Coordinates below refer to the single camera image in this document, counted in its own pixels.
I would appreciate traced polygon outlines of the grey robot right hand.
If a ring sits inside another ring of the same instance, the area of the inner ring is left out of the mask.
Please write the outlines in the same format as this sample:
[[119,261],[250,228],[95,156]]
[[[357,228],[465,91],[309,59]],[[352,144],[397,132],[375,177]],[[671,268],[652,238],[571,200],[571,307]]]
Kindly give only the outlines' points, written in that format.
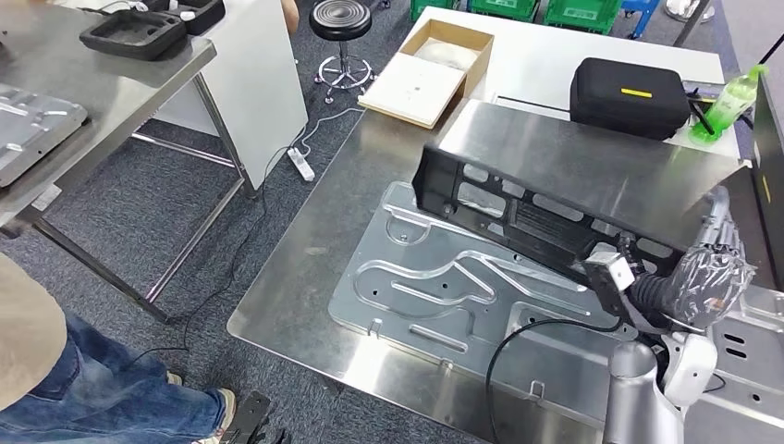
[[705,199],[710,211],[669,277],[661,308],[674,322],[695,330],[723,318],[748,289],[756,270],[746,260],[728,189],[716,186]]

